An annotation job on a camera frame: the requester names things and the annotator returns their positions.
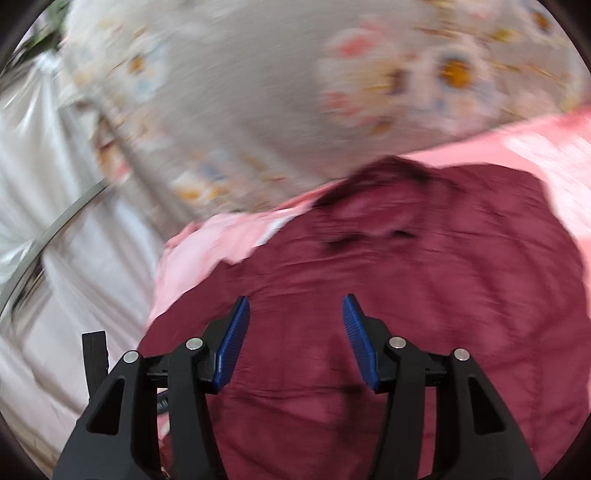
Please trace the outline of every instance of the flower pattern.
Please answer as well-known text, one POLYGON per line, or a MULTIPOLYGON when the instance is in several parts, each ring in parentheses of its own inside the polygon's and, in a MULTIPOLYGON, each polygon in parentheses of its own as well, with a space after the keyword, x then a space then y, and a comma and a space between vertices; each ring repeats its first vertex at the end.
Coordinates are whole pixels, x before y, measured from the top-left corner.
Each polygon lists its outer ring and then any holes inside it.
POLYGON ((500 95, 484 57, 469 35, 424 53, 415 67, 415 107, 424 125, 466 135, 498 117, 500 95))
POLYGON ((577 105, 587 72, 537 0, 425 3, 438 26, 410 25, 422 40, 366 15, 326 41, 317 77, 333 122, 388 136, 404 120, 454 139, 577 105))
MULTIPOLYGON (((73 0, 61 52, 134 170, 200 218, 570 111, 591 85, 537 0, 366 0, 361 17, 339 0, 193 3, 73 0)), ((96 158, 135 174, 108 140, 96 158)))
POLYGON ((347 127, 378 124, 408 102, 409 62, 376 19, 339 33, 318 65, 325 110, 347 127))
POLYGON ((117 74, 130 98, 138 103, 148 101, 168 76, 165 44, 154 35, 141 33, 129 45, 117 74))
POLYGON ((551 47, 564 43, 558 22, 537 0, 516 0, 515 8, 525 32, 535 43, 551 47))

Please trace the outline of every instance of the white fabric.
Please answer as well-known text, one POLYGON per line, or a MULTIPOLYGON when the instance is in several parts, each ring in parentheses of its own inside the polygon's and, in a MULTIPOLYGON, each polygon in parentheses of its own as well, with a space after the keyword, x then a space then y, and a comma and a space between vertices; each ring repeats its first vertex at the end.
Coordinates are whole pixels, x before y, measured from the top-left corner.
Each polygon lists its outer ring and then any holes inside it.
POLYGON ((0 284, 32 240, 100 179, 64 130, 58 66, 50 56, 40 58, 24 84, 0 98, 0 284))
MULTIPOLYGON (((0 100, 0 281, 31 241, 100 178, 72 100, 45 56, 0 100)), ((46 248, 44 280, 0 319, 0 408, 45 467, 87 404, 81 334, 106 330, 111 366, 136 347, 162 242, 115 193, 87 206, 46 248)))
POLYGON ((73 0, 62 53, 133 174, 202 220, 570 111, 591 80, 537 0, 73 0))

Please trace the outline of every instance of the metal screw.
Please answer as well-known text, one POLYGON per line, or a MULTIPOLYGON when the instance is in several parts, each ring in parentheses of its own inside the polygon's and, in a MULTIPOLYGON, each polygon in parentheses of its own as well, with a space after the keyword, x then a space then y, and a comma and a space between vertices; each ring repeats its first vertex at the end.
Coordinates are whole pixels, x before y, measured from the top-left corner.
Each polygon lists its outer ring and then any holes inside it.
POLYGON ((132 364, 139 358, 139 353, 135 350, 130 350, 123 356, 123 361, 126 364, 132 364))
POLYGON ((465 348, 458 348, 453 352, 453 356, 456 357, 460 362, 465 362, 470 358, 470 352, 465 348))
POLYGON ((402 337, 392 337, 389 341, 388 341, 389 345, 392 348, 404 348, 406 347, 406 340, 402 337))
POLYGON ((187 340, 187 343, 185 343, 185 346, 189 350, 199 350, 203 346, 203 340, 196 337, 190 338, 189 340, 187 340))

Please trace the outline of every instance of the black bracket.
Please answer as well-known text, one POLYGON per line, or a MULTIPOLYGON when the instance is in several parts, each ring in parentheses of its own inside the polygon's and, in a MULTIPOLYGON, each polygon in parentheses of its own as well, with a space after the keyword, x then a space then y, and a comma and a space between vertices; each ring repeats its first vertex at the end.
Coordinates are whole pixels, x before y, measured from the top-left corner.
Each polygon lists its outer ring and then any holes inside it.
POLYGON ((468 351, 423 352, 365 316, 353 295, 343 301, 343 320, 364 381, 388 393, 369 479, 417 479, 425 387, 437 387, 436 451, 427 479, 540 480, 519 426, 468 351))
POLYGON ((249 317, 248 301, 239 297, 230 314, 211 322, 201 338, 156 357, 129 351, 102 380, 104 332, 86 335, 90 401, 60 456, 54 480, 164 480, 157 388, 168 388, 176 479, 226 480, 205 394, 219 393, 230 381, 249 317))

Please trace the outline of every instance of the blue gripper pad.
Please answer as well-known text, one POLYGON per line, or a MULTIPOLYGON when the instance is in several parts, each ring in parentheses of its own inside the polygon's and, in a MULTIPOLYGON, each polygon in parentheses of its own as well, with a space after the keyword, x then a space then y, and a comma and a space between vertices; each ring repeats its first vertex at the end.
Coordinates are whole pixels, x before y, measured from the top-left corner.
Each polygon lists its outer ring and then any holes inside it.
POLYGON ((246 297, 242 297, 231 313, 232 319, 226 330, 222 343, 217 350, 213 386, 219 391, 232 378, 234 367, 240 355, 240 349, 248 330, 251 308, 246 297))
POLYGON ((343 322, 353 348, 355 359, 363 381, 373 390, 379 387, 378 356, 369 341, 363 326, 365 315, 359 307, 355 296, 347 295, 343 299, 343 322))

